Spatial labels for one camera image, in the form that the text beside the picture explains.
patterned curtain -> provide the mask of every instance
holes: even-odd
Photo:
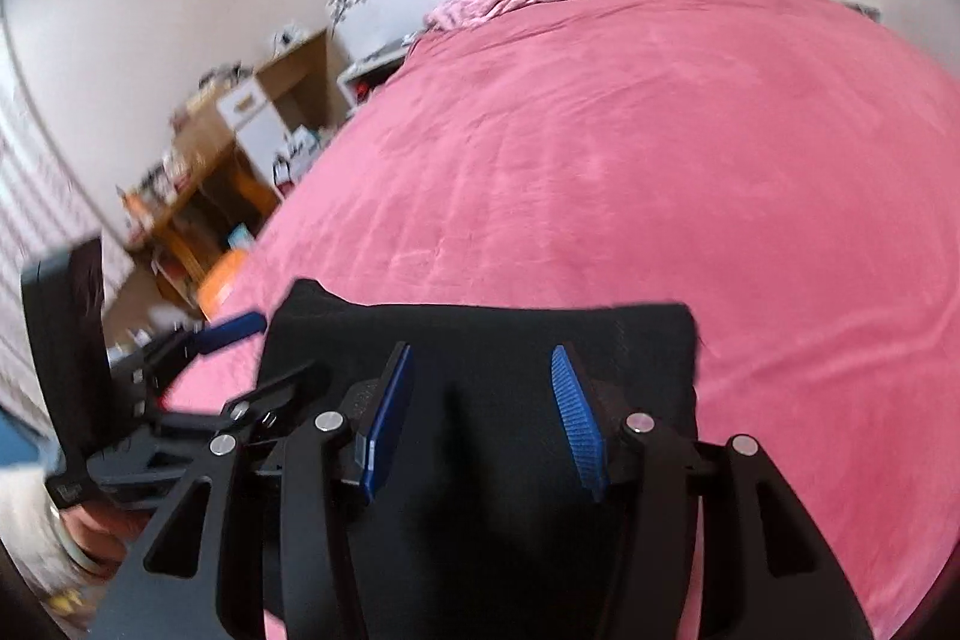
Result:
[[[109,303],[133,262],[48,143],[19,78],[0,1],[0,405],[40,434],[53,429],[27,339],[20,271],[31,258],[101,231]]]

human hand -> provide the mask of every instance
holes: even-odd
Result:
[[[62,511],[61,519],[80,550],[115,571],[127,556],[127,543],[140,536],[150,516],[119,509],[107,501],[87,501]]]

orange object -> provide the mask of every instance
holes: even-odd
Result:
[[[197,304],[206,316],[213,320],[224,306],[224,301],[233,292],[236,276],[246,261],[246,250],[230,250],[203,278],[197,290]]]

white sleeve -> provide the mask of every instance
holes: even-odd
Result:
[[[0,539],[41,599],[95,582],[59,542],[49,507],[40,466],[0,469]]]

bracelet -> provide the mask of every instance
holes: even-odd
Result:
[[[112,568],[99,564],[99,562],[94,561],[85,554],[80,546],[77,545],[76,540],[70,536],[69,531],[66,530],[64,519],[61,518],[59,509],[57,509],[56,505],[52,502],[50,503],[50,520],[53,523],[56,539],[75,565],[80,567],[85,573],[96,576],[96,578],[106,578],[109,576]]]

